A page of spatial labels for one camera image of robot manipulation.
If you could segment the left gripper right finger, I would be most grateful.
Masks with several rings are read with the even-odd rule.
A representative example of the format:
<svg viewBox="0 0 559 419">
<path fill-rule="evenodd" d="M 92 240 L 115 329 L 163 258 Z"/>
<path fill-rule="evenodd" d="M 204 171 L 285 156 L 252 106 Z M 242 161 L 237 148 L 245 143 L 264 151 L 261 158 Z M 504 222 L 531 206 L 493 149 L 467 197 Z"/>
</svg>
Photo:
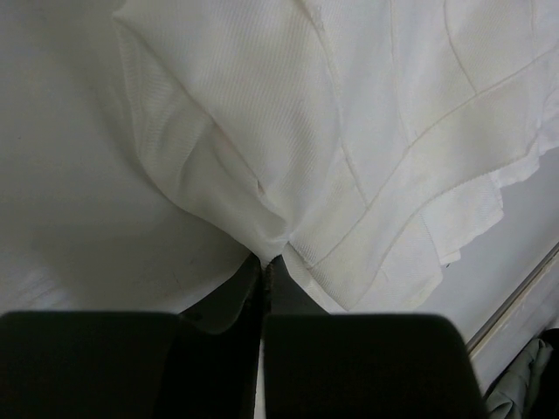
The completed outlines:
<svg viewBox="0 0 559 419">
<path fill-rule="evenodd" d="M 328 314 L 281 257 L 264 274 L 268 418 L 483 418 L 456 327 L 432 314 Z"/>
</svg>

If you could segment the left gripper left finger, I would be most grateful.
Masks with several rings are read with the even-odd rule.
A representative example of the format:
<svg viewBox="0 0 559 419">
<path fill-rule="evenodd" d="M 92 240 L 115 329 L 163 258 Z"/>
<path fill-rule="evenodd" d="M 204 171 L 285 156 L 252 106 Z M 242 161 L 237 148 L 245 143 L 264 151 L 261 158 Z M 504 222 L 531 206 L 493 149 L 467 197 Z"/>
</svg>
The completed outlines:
<svg viewBox="0 0 559 419">
<path fill-rule="evenodd" d="M 4 418 L 250 418 L 259 261 L 179 314 L 28 311 L 1 318 Z"/>
</svg>

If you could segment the white pleated skirt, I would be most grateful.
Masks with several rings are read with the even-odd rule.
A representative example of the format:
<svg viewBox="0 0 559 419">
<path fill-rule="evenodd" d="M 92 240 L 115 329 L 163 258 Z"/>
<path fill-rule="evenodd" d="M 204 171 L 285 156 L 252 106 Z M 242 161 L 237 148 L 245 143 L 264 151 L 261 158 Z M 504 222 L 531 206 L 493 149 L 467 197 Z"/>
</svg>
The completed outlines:
<svg viewBox="0 0 559 419">
<path fill-rule="evenodd" d="M 129 1 L 135 149 L 329 311 L 420 306 L 558 145 L 555 1 Z"/>
</svg>

